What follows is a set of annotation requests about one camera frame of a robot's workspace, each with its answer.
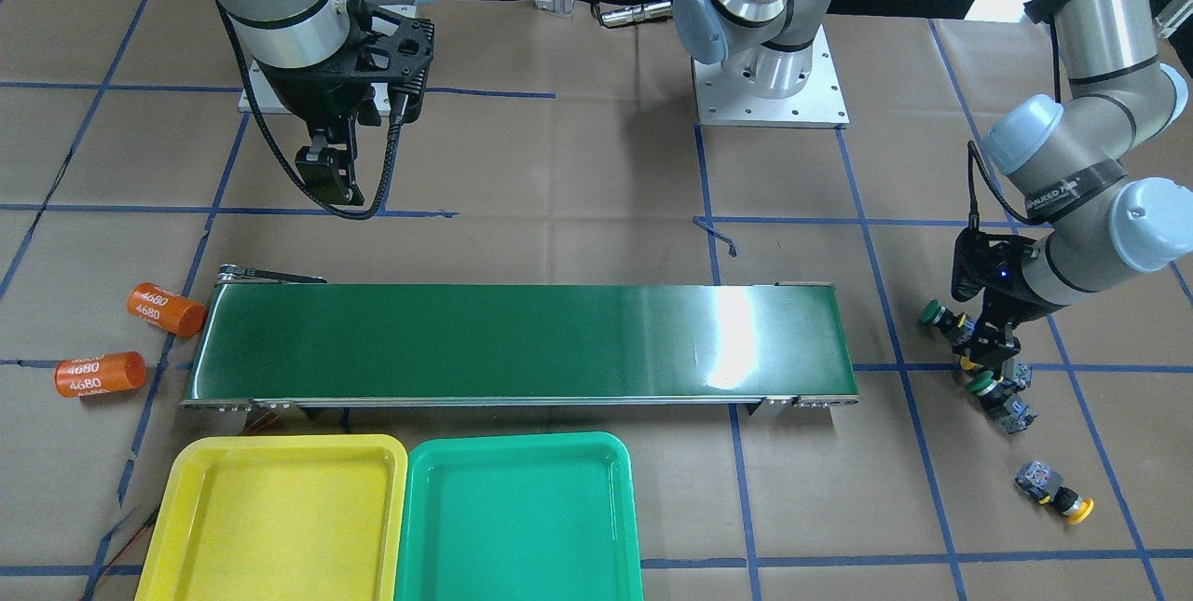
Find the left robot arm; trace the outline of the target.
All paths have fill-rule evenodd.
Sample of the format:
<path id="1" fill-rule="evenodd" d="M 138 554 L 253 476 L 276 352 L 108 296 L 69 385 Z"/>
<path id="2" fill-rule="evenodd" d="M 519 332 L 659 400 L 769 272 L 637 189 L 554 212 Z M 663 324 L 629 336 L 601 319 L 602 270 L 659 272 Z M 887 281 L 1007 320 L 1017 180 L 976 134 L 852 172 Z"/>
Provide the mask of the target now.
<path id="1" fill-rule="evenodd" d="M 1133 180 L 1121 157 L 1158 137 L 1183 112 L 1185 79 L 1160 61 L 1149 0 L 1032 0 L 1047 21 L 1068 75 L 1067 103 L 1030 97 L 1006 113 L 971 154 L 984 154 L 1024 196 L 1025 223 L 1044 238 L 958 237 L 957 300 L 983 296 L 963 353 L 1013 355 L 1013 330 L 1189 254 L 1189 188 L 1168 178 Z"/>

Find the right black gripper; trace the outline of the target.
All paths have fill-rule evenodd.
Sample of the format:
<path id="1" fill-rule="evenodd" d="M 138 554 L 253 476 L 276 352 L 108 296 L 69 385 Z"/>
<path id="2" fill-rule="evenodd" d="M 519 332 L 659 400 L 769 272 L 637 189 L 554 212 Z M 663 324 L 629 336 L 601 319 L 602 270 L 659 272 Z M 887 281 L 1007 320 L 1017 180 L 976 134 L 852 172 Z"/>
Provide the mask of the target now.
<path id="1" fill-rule="evenodd" d="M 383 72 L 375 56 L 332 56 L 314 66 L 285 69 L 259 58 L 256 66 L 282 105 L 304 120 L 311 144 L 295 155 L 295 171 L 316 200 L 363 206 L 356 181 L 356 120 L 365 104 L 367 124 L 379 124 L 371 83 Z"/>

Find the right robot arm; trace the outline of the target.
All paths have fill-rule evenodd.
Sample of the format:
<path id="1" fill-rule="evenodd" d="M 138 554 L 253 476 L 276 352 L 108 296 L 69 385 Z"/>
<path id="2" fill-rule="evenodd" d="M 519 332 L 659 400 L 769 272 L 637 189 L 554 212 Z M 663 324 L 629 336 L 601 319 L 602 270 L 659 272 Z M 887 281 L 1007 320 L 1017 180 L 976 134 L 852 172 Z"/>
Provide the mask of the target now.
<path id="1" fill-rule="evenodd" d="M 431 1 L 214 0 L 268 150 L 328 213 L 361 222 L 387 200 L 435 37 L 397 7 Z"/>

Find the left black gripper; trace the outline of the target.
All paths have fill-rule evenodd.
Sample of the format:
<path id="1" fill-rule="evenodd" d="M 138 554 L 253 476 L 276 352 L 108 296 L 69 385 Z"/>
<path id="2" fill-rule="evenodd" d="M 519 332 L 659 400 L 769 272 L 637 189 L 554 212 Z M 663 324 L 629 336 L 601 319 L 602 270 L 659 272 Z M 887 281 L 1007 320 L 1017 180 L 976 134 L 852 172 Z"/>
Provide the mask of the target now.
<path id="1" fill-rule="evenodd" d="M 1016 326 L 1055 311 L 1055 304 L 1036 295 L 1024 280 L 975 280 L 968 286 L 973 295 L 984 291 L 968 349 L 975 351 L 975 363 L 987 368 L 1001 368 L 1006 360 L 1019 355 Z"/>

